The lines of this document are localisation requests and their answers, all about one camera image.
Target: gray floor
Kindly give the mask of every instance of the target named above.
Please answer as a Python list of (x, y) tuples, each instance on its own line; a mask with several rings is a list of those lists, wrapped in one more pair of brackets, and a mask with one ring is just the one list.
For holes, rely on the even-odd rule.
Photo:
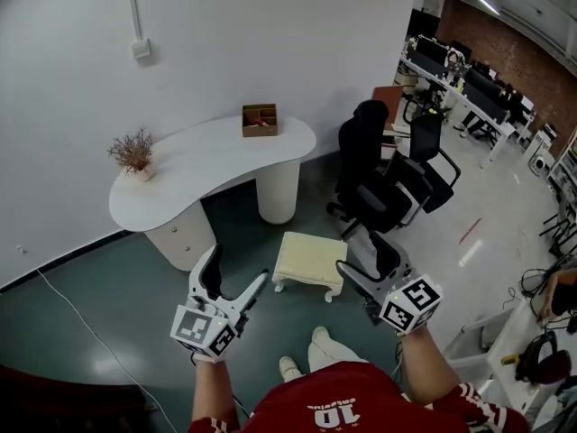
[[(224, 245), (227, 294), (238, 294), (262, 269), (273, 270), (286, 230), (338, 237), (325, 213), (339, 167), (335, 157), (302, 166), (297, 213), (285, 226), (260, 220), (253, 186), (206, 202), (207, 216)], [(176, 428), (185, 431), (194, 367), (189, 351), (169, 337), (169, 328), (176, 306), (186, 300), (188, 276), (173, 269), (144, 235), (131, 235), (85, 254), (46, 276), (158, 399)], [(281, 382), (281, 356), (291, 355), (307, 368), (310, 335), (319, 325), (387, 373), (394, 370), (393, 332), (372, 326), (364, 315), (363, 300), (347, 285), (332, 304), (324, 301), (324, 293), (322, 288), (289, 283), (278, 294), (269, 283), (261, 294), (242, 339), (229, 355), (234, 392), (247, 410)], [(70, 382), (130, 382), (41, 278), (0, 296), (0, 339), (0, 364), (27, 373)], [(159, 431), (169, 431), (158, 412), (153, 417)]]

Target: cushioned stool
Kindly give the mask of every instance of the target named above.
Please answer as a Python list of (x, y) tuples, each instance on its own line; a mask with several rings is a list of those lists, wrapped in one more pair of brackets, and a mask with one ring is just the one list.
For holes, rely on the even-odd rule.
[(330, 289), (325, 294), (325, 300), (330, 303), (343, 288), (343, 278), (334, 264), (337, 260), (346, 260), (346, 251), (344, 242), (287, 231), (272, 274), (272, 282), (277, 286), (274, 291), (282, 291), (286, 279), (322, 285)]

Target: hand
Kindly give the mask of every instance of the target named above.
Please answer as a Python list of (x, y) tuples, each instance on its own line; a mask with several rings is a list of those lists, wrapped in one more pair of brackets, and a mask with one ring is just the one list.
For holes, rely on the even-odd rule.
[(538, 320), (539, 322), (543, 322), (548, 319), (553, 319), (554, 316), (555, 314), (553, 314), (553, 309), (551, 308), (551, 302), (547, 301), (541, 308), (541, 311), (539, 311)]

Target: wooden box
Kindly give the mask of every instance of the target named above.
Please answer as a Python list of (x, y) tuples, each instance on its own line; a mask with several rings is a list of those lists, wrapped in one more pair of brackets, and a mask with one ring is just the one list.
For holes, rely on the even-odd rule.
[[(267, 125), (260, 125), (259, 119)], [(279, 134), (277, 105), (243, 106), (243, 137), (276, 136)]]

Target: ceiling light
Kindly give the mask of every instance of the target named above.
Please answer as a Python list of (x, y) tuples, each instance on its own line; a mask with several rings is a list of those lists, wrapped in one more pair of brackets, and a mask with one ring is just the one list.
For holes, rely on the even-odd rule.
[(499, 14), (499, 12), (495, 8), (493, 8), (487, 0), (479, 0), (479, 1), (485, 6), (487, 6), (487, 8), (489, 8), (494, 14)]

